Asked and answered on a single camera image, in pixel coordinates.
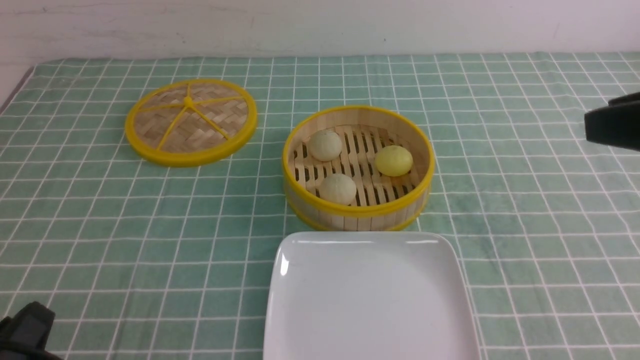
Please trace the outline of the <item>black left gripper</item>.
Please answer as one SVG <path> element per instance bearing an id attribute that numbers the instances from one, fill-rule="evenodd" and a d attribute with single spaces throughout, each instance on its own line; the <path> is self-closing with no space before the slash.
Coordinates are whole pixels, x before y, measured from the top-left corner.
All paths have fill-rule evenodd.
<path id="1" fill-rule="evenodd" d="M 13 317 L 0 323 L 2 360 L 60 360 L 46 351 L 56 314 L 39 301 L 32 301 Z"/>

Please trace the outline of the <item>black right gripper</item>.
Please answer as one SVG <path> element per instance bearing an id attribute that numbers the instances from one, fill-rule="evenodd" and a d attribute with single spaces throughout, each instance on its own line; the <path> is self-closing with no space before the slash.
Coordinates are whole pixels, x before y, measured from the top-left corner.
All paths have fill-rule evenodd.
<path id="1" fill-rule="evenodd" d="M 607 105 L 588 111 L 583 116 L 587 141 L 621 148 L 640 150 L 640 93 L 613 98 Z"/>

